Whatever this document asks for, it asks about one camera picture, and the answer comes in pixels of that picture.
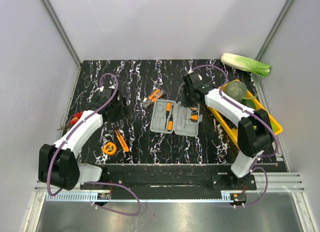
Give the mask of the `orange utility knife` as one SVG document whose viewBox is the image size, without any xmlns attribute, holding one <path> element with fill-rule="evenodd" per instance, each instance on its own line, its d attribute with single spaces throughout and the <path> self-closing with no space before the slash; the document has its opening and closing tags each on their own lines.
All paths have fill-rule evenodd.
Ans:
<svg viewBox="0 0 320 232">
<path fill-rule="evenodd" d="M 129 150 L 129 147 L 125 141 L 125 138 L 122 136 L 122 134 L 120 133 L 119 130 L 115 130 L 115 134 L 116 134 L 116 137 L 117 137 L 121 147 L 123 148 L 124 152 L 128 153 L 130 150 Z"/>
</svg>

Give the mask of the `orange handled pliers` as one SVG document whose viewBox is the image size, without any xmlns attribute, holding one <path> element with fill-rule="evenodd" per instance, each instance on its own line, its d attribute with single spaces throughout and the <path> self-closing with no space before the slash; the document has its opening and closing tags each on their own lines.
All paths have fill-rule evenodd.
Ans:
<svg viewBox="0 0 320 232">
<path fill-rule="evenodd" d="M 164 97 L 166 92 L 162 88 L 158 88 L 152 91 L 152 93 L 145 97 L 141 103 L 143 108 L 148 108 L 150 105 L 154 104 L 156 100 Z"/>
</svg>

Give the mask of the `grey plastic tool case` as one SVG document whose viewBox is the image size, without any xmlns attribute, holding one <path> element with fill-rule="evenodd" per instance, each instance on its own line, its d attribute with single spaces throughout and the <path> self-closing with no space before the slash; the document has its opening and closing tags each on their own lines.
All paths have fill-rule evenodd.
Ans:
<svg viewBox="0 0 320 232">
<path fill-rule="evenodd" d="M 166 107 L 168 102 L 171 102 L 171 110 L 166 120 Z M 191 122 L 190 117 L 195 114 L 198 115 L 198 122 Z M 168 131 L 168 123 L 171 116 L 173 116 L 173 127 L 172 131 Z M 195 107 L 185 107 L 180 101 L 158 99 L 153 106 L 150 131 L 161 134 L 174 133 L 179 136 L 197 137 L 200 122 L 202 122 L 202 115 L 199 104 Z"/>
</svg>

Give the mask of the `short orange screwdriver handle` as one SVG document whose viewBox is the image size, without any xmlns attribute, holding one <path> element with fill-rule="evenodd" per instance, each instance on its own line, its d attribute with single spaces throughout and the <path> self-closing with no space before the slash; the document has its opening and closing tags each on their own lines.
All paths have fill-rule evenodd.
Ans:
<svg viewBox="0 0 320 232">
<path fill-rule="evenodd" d="M 170 118 L 169 118 L 167 130 L 168 131 L 172 131 L 172 129 L 173 129 L 173 116 L 171 115 Z"/>
</svg>

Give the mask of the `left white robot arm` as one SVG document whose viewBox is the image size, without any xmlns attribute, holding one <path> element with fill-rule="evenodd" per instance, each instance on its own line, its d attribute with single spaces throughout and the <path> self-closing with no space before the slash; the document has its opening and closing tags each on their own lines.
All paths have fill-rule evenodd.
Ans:
<svg viewBox="0 0 320 232">
<path fill-rule="evenodd" d="M 64 190 L 77 184 L 91 182 L 98 190 L 107 187 L 109 178 L 94 164 L 78 163 L 77 157 L 104 123 L 114 123 L 128 115 L 127 99 L 114 87 L 94 93 L 80 119 L 53 144 L 44 144 L 39 150 L 38 180 Z"/>
</svg>

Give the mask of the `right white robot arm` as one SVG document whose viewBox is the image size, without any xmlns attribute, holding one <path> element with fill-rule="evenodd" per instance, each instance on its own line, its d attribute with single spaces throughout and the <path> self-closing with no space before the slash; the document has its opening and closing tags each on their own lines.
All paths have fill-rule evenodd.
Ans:
<svg viewBox="0 0 320 232">
<path fill-rule="evenodd" d="M 184 101 L 187 105 L 205 104 L 236 126 L 239 152 L 231 165 L 232 174 L 228 176 L 227 184 L 231 189 L 239 190 L 245 185 L 245 176 L 253 168 L 257 157 L 275 140 L 268 112 L 241 104 L 213 83 L 202 80 L 197 72 L 191 72 L 182 78 Z"/>
</svg>

